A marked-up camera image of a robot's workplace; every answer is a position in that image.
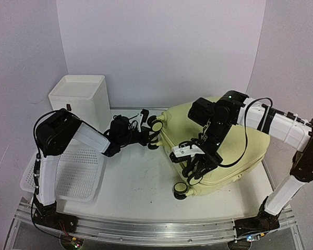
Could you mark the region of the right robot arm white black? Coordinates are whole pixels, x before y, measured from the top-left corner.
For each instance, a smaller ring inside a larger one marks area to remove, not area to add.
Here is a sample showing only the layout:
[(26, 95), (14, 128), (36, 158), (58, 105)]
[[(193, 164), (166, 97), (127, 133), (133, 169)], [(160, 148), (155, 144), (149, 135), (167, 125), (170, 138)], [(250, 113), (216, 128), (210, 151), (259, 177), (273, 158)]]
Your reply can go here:
[(204, 156), (214, 165), (229, 168), (235, 163), (223, 164), (217, 151), (231, 126), (253, 128), (283, 141), (296, 149), (290, 174), (268, 196), (263, 210), (252, 219), (252, 226), (263, 231), (273, 217), (302, 188), (313, 181), (313, 119), (303, 120), (297, 114), (284, 113), (273, 108), (273, 104), (262, 103), (244, 93), (228, 91), (216, 102), (199, 98), (193, 102), (188, 118), (203, 127), (199, 137), (173, 147), (176, 157)]

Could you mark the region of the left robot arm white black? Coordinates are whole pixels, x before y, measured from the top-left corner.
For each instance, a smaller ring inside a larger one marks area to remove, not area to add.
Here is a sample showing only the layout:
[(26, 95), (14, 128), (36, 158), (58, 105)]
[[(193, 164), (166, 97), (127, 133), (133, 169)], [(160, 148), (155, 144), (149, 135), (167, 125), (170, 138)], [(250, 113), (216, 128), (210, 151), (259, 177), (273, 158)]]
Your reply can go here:
[(143, 109), (132, 118), (116, 116), (110, 128), (102, 133), (62, 108), (46, 113), (33, 127), (37, 154), (34, 165), (34, 198), (40, 208), (53, 206), (55, 199), (55, 180), (61, 154), (71, 140), (79, 141), (106, 157), (112, 157), (130, 144), (152, 145), (158, 140), (158, 131), (153, 130), (149, 111)]

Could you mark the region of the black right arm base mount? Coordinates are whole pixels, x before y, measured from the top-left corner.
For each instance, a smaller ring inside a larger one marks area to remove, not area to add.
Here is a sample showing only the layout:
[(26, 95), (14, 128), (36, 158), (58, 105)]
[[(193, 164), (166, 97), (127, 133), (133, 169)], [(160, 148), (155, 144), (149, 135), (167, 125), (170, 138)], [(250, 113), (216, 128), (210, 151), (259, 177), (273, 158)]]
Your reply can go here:
[(235, 229), (237, 239), (268, 233), (280, 227), (280, 214), (272, 215), (264, 210), (267, 199), (268, 197), (264, 199), (256, 216), (234, 221), (235, 226), (233, 228)]

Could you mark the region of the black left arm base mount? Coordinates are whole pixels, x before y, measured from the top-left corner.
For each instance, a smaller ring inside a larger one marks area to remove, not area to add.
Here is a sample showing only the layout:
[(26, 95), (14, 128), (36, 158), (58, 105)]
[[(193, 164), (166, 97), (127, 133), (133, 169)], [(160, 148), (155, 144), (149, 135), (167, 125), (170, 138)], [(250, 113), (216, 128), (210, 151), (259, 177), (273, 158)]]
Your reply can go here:
[(78, 217), (57, 211), (57, 202), (43, 206), (36, 203), (32, 217), (36, 225), (51, 229), (62, 230), (66, 233), (76, 232)]

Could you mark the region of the pale yellow hard-shell suitcase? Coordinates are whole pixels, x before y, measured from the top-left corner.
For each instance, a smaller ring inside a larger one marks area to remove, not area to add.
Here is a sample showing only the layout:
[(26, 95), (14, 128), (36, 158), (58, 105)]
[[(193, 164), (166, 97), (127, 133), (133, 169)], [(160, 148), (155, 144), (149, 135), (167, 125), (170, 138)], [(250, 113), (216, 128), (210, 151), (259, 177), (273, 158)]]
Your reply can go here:
[[(207, 97), (211, 102), (216, 102), (220, 97)], [(188, 112), (193, 102), (177, 105), (155, 116), (152, 122), (153, 130), (158, 131), (158, 140), (149, 145), (150, 149), (163, 146), (165, 153), (170, 155), (172, 147), (184, 141), (196, 139), (203, 132), (203, 127), (188, 118)], [(187, 182), (182, 170), (186, 162), (173, 163), (181, 181), (173, 186), (173, 195), (176, 199), (185, 199), (192, 195), (206, 195), (236, 181), (243, 174), (247, 174), (256, 167), (264, 158), (270, 136), (253, 128), (244, 129), (241, 125), (231, 126), (217, 153), (222, 157), (223, 164), (235, 163), (229, 168), (217, 166), (206, 173), (200, 182)]]

